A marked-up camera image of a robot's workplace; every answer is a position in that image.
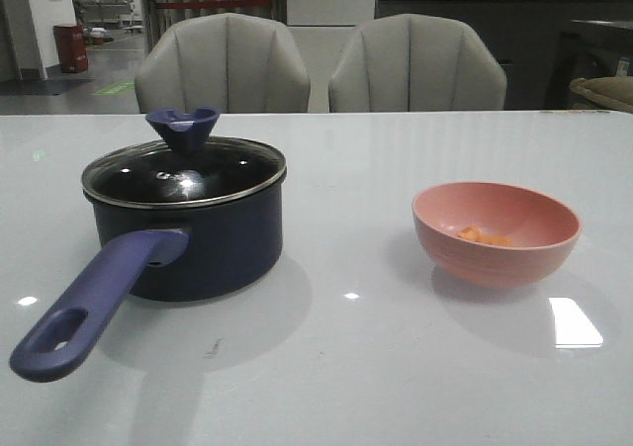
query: chair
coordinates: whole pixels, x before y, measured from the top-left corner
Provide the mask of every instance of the chair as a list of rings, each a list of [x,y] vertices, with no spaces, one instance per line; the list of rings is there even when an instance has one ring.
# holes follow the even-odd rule
[[[332,112],[501,110],[505,73],[459,21],[402,14],[357,27],[328,83]]]
[[[135,89],[142,113],[203,105],[224,113],[300,113],[308,108],[310,79],[284,24],[224,13],[171,26],[140,66]]]

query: bowl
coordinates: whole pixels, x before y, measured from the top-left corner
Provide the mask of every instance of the bowl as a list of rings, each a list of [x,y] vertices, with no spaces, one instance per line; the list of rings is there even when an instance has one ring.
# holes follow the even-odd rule
[[[482,287],[512,288],[545,278],[567,259],[581,232],[580,219],[566,205],[505,184],[434,186],[415,196],[412,209],[431,260]],[[467,227],[470,233],[463,231]],[[489,240],[473,241],[473,230]]]

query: trash can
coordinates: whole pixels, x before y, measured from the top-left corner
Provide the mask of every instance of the trash can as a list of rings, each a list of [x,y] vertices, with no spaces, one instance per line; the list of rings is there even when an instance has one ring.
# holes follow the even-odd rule
[[[58,24],[53,26],[59,66],[64,73],[79,73],[88,69],[88,55],[83,42],[83,26]]]

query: navy blue saucepan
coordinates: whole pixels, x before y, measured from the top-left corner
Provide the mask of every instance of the navy blue saucepan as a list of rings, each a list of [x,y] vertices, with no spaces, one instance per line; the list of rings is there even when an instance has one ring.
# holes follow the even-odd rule
[[[213,298],[252,283],[282,249],[276,148],[209,136],[219,113],[174,109],[146,119],[162,141],[89,164],[81,177],[101,251],[17,345],[11,368],[33,382],[87,358],[127,293],[158,301]]]

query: pot lid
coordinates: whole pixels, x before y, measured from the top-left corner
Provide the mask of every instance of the pot lid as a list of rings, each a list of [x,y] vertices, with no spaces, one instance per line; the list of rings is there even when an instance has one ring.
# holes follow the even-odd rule
[[[241,199],[282,178],[286,160],[258,141],[211,136],[194,153],[163,141],[107,154],[84,170],[84,192],[98,201],[135,209],[190,209]]]

